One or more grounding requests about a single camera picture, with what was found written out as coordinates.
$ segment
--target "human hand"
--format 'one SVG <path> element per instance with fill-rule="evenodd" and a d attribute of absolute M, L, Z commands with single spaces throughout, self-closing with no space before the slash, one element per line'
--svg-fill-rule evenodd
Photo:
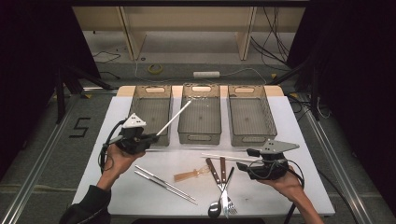
<path fill-rule="evenodd" d="M 257 181 L 273 187 L 292 202 L 295 200 L 296 196 L 304 194 L 304 190 L 300 184 L 300 181 L 298 180 L 297 176 L 293 175 L 291 172 L 286 172 L 284 176 L 276 180 Z"/>
<path fill-rule="evenodd" d="M 131 155 L 122 151 L 115 144 L 111 144 L 107 148 L 104 171 L 96 186 L 104 190 L 111 189 L 114 182 L 120 177 L 120 175 L 125 173 L 135 160 L 143 157 L 145 154 L 146 152 L 142 151 Z"/>

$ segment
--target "floor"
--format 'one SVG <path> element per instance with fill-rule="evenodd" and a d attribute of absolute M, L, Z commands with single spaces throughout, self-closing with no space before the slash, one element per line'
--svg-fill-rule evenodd
<path fill-rule="evenodd" d="M 287 69 L 276 60 L 264 58 L 263 62 L 262 55 L 252 46 L 247 60 L 241 61 L 231 33 L 149 33 L 142 53 L 135 62 L 129 58 L 121 33 L 86 32 L 85 36 L 102 79 L 113 86 L 158 83 L 160 79 L 178 84 L 180 82 L 177 78 L 192 78 L 194 71 L 220 71 L 221 74 L 232 74 L 227 77 L 226 82 L 250 83 L 253 80 L 263 83 L 262 79 L 269 82 L 273 76 L 285 73 L 278 68 Z M 266 34 L 253 36 L 261 44 L 266 38 Z M 289 48 L 293 34 L 281 34 L 281 37 L 286 48 Z M 269 40 L 266 48 L 281 57 L 273 38 Z M 160 63 L 164 67 L 160 77 L 153 77 L 147 73 L 148 66 L 155 63 Z M 295 79 L 296 77 L 292 77 L 280 84 L 283 92 L 294 91 Z M 90 149 L 100 130 L 101 121 L 111 97 L 116 94 L 114 91 L 99 91 L 97 86 L 86 80 L 81 80 L 81 83 L 87 88 L 84 95 L 66 94 L 68 116 L 64 119 L 64 124 L 55 125 L 56 99 L 49 101 L 48 108 L 30 136 L 26 149 L 21 151 L 1 180 L 2 218 L 10 211 L 13 203 L 17 203 L 19 208 L 12 211 L 19 213 L 13 223 L 56 223 L 73 200 L 87 159 L 91 156 Z M 306 101 L 307 92 L 298 94 L 298 97 L 301 101 Z M 356 205 L 352 206 L 352 211 L 359 223 L 396 223 L 394 215 L 364 172 L 359 160 L 353 157 L 331 111 L 323 108 L 320 121 L 315 121 L 307 111 L 308 107 L 296 103 L 291 105 L 314 162 L 325 174 L 322 181 L 336 211 L 335 215 L 324 218 L 325 223 L 355 223 L 351 211 L 332 184 L 343 192 L 348 202 Z M 77 122 L 81 127 L 89 127 L 80 138 L 71 137 L 81 134 L 81 131 L 75 129 Z M 26 195 L 21 195 L 22 189 L 28 190 Z M 266 217 L 260 220 L 251 219 L 248 223 L 283 223 L 283 220 L 283 217 Z M 207 223 L 205 219 L 198 220 L 197 223 L 199 221 Z M 238 221 L 241 220 L 220 220 L 216 223 Z M 113 217 L 112 223 L 131 223 L 131 219 Z M 138 220 L 135 223 L 150 222 Z M 299 217 L 294 217 L 290 223 L 303 221 Z"/>

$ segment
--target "plastic tray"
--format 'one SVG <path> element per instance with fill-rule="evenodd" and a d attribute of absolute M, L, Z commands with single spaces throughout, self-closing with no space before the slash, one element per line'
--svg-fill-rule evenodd
<path fill-rule="evenodd" d="M 216 84 L 184 84 L 178 136 L 181 144 L 218 145 L 221 135 L 220 88 Z"/>
<path fill-rule="evenodd" d="M 264 86 L 229 86 L 231 145 L 260 147 L 277 135 Z"/>
<path fill-rule="evenodd" d="M 172 86 L 136 86 L 130 114 L 136 113 L 147 123 L 143 133 L 158 133 L 172 116 L 172 101 Z M 169 146 L 169 128 L 153 145 Z"/>

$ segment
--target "black sleeve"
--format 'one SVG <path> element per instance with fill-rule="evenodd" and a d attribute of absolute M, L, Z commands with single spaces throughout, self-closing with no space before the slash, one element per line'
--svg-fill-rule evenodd
<path fill-rule="evenodd" d="M 111 192 L 90 185 L 87 194 L 80 203 L 72 204 L 61 217 L 60 224 L 98 223 L 108 224 L 111 216 L 107 212 Z"/>

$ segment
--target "white table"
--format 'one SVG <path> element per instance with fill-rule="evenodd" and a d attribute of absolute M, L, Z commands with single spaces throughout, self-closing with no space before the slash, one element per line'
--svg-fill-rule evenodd
<path fill-rule="evenodd" d="M 132 97 L 114 97 L 112 99 L 73 203 L 79 203 L 86 194 L 89 185 L 97 183 L 101 174 L 98 155 L 102 144 L 117 122 L 128 116 L 131 101 Z M 287 97 L 268 97 L 268 102 L 276 123 L 276 140 L 300 145 L 299 148 L 284 154 L 287 159 L 297 162 L 302 168 L 306 194 L 320 215 L 333 215 L 332 204 L 318 176 Z M 172 110 L 174 114 L 180 109 L 180 103 L 180 97 L 175 97 Z M 231 146 L 225 97 L 221 97 L 221 114 L 222 134 L 218 146 L 181 145 L 178 141 L 178 118 L 176 118 L 170 126 L 169 147 L 152 147 L 115 183 L 112 188 L 112 200 L 108 207 L 110 214 L 133 217 L 208 217 L 208 206 L 219 198 L 219 188 L 215 184 L 213 176 L 211 174 L 200 175 L 197 178 L 174 183 L 173 175 L 206 165 L 203 152 L 255 159 L 248 156 L 246 147 Z M 214 159 L 213 163 L 219 171 L 219 160 Z M 198 205 L 135 174 L 134 170 L 137 169 L 134 166 L 136 164 L 190 194 L 197 199 Z M 233 166 L 235 167 L 228 191 L 238 214 L 231 217 L 284 216 L 288 213 L 291 203 L 285 197 L 269 186 L 250 180 L 247 173 L 237 169 L 235 161 L 226 161 L 226 166 L 228 173 Z"/>

